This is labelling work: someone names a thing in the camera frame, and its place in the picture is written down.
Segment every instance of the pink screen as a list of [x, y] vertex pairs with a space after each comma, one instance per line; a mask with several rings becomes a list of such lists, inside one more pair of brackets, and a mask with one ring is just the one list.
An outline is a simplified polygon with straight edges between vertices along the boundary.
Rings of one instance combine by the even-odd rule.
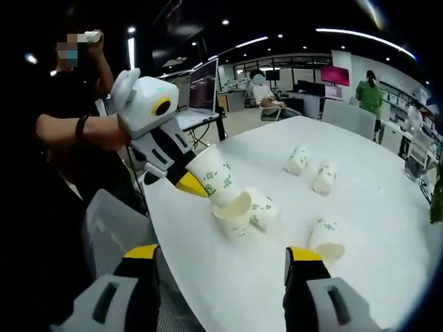
[[349, 86], [349, 71], [334, 66], [324, 66], [321, 69], [321, 80]]

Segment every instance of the potted plant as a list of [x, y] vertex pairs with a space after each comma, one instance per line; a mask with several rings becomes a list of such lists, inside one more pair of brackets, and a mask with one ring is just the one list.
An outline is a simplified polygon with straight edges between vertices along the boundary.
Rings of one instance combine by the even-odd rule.
[[437, 182], [431, 199], [431, 223], [443, 222], [443, 161], [437, 167]]

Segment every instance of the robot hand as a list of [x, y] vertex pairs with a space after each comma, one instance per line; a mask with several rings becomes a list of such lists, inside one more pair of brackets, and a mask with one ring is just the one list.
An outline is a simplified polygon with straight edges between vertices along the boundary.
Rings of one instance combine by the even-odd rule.
[[146, 156], [145, 169], [168, 178], [181, 190], [208, 197], [201, 183], [186, 170], [195, 158], [175, 118], [179, 89], [153, 77], [140, 77], [140, 69], [123, 71], [111, 90], [111, 112], [117, 113], [132, 146]]

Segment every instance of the white paper cup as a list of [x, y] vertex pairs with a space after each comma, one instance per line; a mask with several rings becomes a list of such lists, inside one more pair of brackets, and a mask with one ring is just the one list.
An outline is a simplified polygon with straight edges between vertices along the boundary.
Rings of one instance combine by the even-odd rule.
[[246, 234], [251, 205], [251, 196], [246, 191], [224, 208], [213, 205], [213, 214], [228, 238], [234, 239]]
[[266, 231], [269, 226], [278, 220], [280, 211], [272, 198], [263, 195], [257, 188], [247, 187], [245, 191], [249, 193], [252, 200], [251, 209], [249, 210], [251, 224]]
[[342, 257], [345, 253], [345, 246], [341, 242], [338, 223], [319, 219], [312, 230], [309, 249], [328, 262], [335, 262]]
[[200, 181], [211, 203], [219, 208], [228, 206], [242, 193], [232, 175], [230, 165], [215, 145], [197, 155], [186, 169]]
[[327, 196], [337, 179], [338, 168], [329, 161], [324, 161], [318, 170], [318, 174], [312, 184], [312, 189], [320, 195]]
[[306, 168], [309, 157], [307, 148], [303, 145], [297, 146], [289, 157], [287, 171], [293, 175], [299, 176]]

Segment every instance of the person in green shirt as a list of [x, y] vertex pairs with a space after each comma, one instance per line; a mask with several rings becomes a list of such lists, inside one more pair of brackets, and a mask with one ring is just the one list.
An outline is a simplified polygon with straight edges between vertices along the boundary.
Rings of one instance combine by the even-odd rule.
[[373, 71], [366, 72], [366, 81], [361, 81], [356, 89], [356, 98], [360, 101], [360, 108], [371, 112], [377, 117], [375, 132], [380, 130], [380, 107], [383, 102], [380, 88], [375, 83]]

